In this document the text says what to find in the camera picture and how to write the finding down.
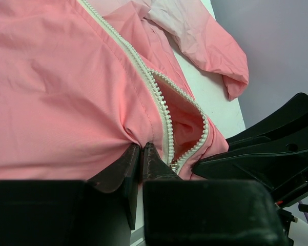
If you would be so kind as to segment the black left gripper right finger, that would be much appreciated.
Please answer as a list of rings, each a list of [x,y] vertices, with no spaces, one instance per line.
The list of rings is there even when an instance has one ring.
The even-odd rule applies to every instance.
[[[147,143],[143,154],[142,186],[167,187],[183,180],[163,162],[153,143]]]

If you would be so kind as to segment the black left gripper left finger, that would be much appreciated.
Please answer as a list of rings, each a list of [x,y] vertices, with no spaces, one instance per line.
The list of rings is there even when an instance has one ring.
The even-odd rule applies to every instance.
[[[88,180],[96,190],[121,201],[131,230],[136,224],[139,178],[140,146],[134,143],[121,157]]]

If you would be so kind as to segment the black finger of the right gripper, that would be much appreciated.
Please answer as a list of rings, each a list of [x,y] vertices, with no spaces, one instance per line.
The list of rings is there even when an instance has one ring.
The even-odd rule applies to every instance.
[[[308,177],[308,95],[296,94],[227,143],[227,152],[198,161],[192,172],[206,179],[256,180],[272,193]]]

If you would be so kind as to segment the pink hooded zip jacket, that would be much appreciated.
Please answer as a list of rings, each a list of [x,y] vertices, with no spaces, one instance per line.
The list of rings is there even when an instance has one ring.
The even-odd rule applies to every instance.
[[[89,179],[151,142],[183,179],[226,152],[170,33],[229,100],[247,57],[201,1],[0,1],[0,179]]]

